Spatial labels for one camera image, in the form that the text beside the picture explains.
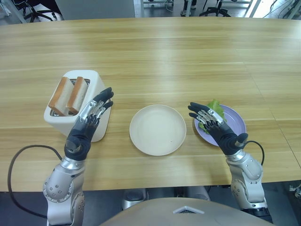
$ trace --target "floor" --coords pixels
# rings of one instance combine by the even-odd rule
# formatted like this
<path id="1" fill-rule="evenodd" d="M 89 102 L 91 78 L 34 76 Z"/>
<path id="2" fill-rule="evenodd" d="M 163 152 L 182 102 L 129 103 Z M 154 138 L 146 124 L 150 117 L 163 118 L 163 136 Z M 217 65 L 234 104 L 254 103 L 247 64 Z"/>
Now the floor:
<path id="1" fill-rule="evenodd" d="M 134 6 L 135 6 L 135 16 L 141 17 L 141 4 L 140 0 L 133 0 Z M 270 6 L 273 3 L 274 0 L 261 0 L 261 3 L 256 10 L 256 13 L 254 17 L 256 18 L 282 18 L 291 8 L 293 1 L 295 0 L 277 0 L 274 6 L 272 7 L 272 10 L 270 10 Z M 145 17 L 171 17 L 171 16 L 181 16 L 180 12 L 183 9 L 183 0 L 174 0 L 174 6 L 171 4 L 168 4 L 166 7 L 166 4 L 145 4 L 144 5 L 144 16 Z M 196 10 L 191 10 L 191 16 L 199 16 L 201 12 L 203 12 L 203 6 L 204 6 L 205 0 L 198 0 L 197 1 L 197 8 Z M 222 5 L 223 8 L 228 10 L 228 13 L 233 17 L 249 17 L 254 5 L 256 3 L 256 0 L 253 0 L 253 3 L 251 7 L 248 9 L 248 5 L 244 4 L 229 4 L 224 3 Z M 205 10 L 207 7 L 215 7 L 216 6 L 216 0 L 208 0 Z M 45 10 L 43 5 L 37 5 L 35 6 L 36 10 Z M 57 19 L 53 18 L 51 13 L 46 13 L 45 15 L 51 17 L 54 21 L 56 20 L 63 20 L 62 15 L 56 13 Z M 301 12 L 298 12 L 294 19 L 301 20 Z M 34 22 L 48 22 L 48 19 L 39 17 L 36 18 Z M 11 15 L 9 17 L 0 18 L 0 25 L 8 25 L 8 24 L 18 24 L 20 23 L 18 18 L 15 15 Z"/>
<path id="2" fill-rule="evenodd" d="M 263 188 L 269 205 L 274 224 L 277 226 L 300 226 L 301 200 L 294 198 L 288 192 L 289 185 L 298 185 L 297 181 L 265 183 Z M 160 197 L 173 197 L 173 188 L 150 188 L 150 199 Z M 121 211 L 123 190 L 86 191 L 86 206 L 83 226 L 96 226 L 110 219 Z M 212 186 L 209 191 L 212 201 L 238 209 L 238 205 L 228 186 Z M 47 203 L 42 192 L 16 193 L 17 200 L 27 208 L 46 214 Z M 18 209 L 10 200 L 8 193 L 0 193 L 1 225 L 15 226 L 27 222 L 26 225 L 46 225 L 46 220 L 32 216 Z"/>

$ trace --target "lettuce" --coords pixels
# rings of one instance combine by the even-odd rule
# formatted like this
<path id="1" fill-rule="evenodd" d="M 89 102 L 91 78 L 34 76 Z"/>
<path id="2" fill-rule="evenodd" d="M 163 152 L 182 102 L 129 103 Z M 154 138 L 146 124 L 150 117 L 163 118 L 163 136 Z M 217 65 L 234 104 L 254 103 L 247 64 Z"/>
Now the lettuce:
<path id="1" fill-rule="evenodd" d="M 212 110 L 214 110 L 216 113 L 218 113 L 222 117 L 222 119 L 224 119 L 224 121 L 227 122 L 224 116 L 224 109 L 220 106 L 219 101 L 213 99 L 213 101 L 208 103 L 207 106 L 210 107 Z M 198 127 L 200 127 L 206 134 L 209 134 L 208 131 L 204 128 L 202 123 L 199 122 Z"/>

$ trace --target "bread slice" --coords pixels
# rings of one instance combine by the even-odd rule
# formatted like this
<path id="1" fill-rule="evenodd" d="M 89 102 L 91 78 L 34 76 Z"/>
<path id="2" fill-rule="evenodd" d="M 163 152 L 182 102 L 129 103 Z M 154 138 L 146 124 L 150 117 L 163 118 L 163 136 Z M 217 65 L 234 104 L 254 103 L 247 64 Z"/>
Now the bread slice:
<path id="1" fill-rule="evenodd" d="M 67 77 L 62 77 L 48 106 L 60 116 L 68 116 L 67 101 L 70 99 L 73 84 Z"/>
<path id="2" fill-rule="evenodd" d="M 88 85 L 84 80 L 84 78 L 77 77 L 70 99 L 66 105 L 69 111 L 71 111 L 73 114 L 77 114 L 79 112 L 84 97 L 86 95 L 87 89 L 88 89 Z"/>

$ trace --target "chair leg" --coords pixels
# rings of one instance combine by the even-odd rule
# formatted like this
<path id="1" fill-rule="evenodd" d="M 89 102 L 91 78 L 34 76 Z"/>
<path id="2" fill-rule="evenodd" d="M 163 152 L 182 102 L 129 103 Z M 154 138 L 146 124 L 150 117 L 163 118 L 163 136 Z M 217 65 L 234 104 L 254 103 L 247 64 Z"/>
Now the chair leg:
<path id="1" fill-rule="evenodd" d="M 38 10 L 37 13 L 52 13 L 52 10 Z"/>
<path id="2" fill-rule="evenodd" d="M 201 13 L 199 16 L 208 16 L 208 14 L 215 13 L 215 12 L 216 12 L 215 10 L 207 10 L 206 12 Z"/>
<path id="3" fill-rule="evenodd" d="M 35 13 L 32 13 L 32 18 L 30 19 L 30 23 L 34 22 L 34 19 L 37 17 Z"/>
<path id="4" fill-rule="evenodd" d="M 40 16 L 40 17 L 46 18 L 46 19 L 48 19 L 48 20 L 50 20 L 50 21 L 53 21 L 50 17 L 48 17 L 48 16 L 46 16 L 46 15 L 44 15 L 44 14 L 41 14 L 41 13 L 39 13 L 39 12 L 36 13 L 36 16 Z"/>
<path id="5" fill-rule="evenodd" d="M 32 17 L 32 13 L 30 13 L 30 14 L 24 16 L 24 20 L 26 20 L 26 19 L 28 19 L 28 18 L 30 18 L 30 17 Z"/>
<path id="6" fill-rule="evenodd" d="M 228 11 L 226 9 L 221 9 L 220 10 L 220 14 L 222 14 L 224 17 L 231 17 L 229 14 L 228 14 Z"/>

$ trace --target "silver robotic forearm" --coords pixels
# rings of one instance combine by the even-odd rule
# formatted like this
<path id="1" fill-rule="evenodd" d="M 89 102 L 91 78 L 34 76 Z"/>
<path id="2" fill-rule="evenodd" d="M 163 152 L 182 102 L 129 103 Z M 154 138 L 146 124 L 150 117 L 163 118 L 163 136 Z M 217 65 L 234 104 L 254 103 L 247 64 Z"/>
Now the silver robotic forearm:
<path id="1" fill-rule="evenodd" d="M 260 163 L 243 149 L 226 158 L 232 174 L 231 191 L 239 207 L 242 210 L 266 208 Z"/>
<path id="2" fill-rule="evenodd" d="M 102 114 L 113 105 L 112 88 L 107 88 L 90 100 L 79 113 L 65 143 L 65 157 L 43 185 L 48 202 L 48 225 L 81 226 L 85 198 L 84 162 L 91 140 Z"/>
<path id="3" fill-rule="evenodd" d="M 194 112 L 189 115 L 203 124 L 225 154 L 232 174 L 231 190 L 241 210 L 272 222 L 261 185 L 262 166 L 243 150 L 248 134 L 237 136 L 208 106 L 191 102 L 188 109 Z"/>
<path id="4" fill-rule="evenodd" d="M 48 225 L 82 225 L 84 171 L 84 161 L 64 157 L 45 181 L 43 194 L 48 202 Z"/>

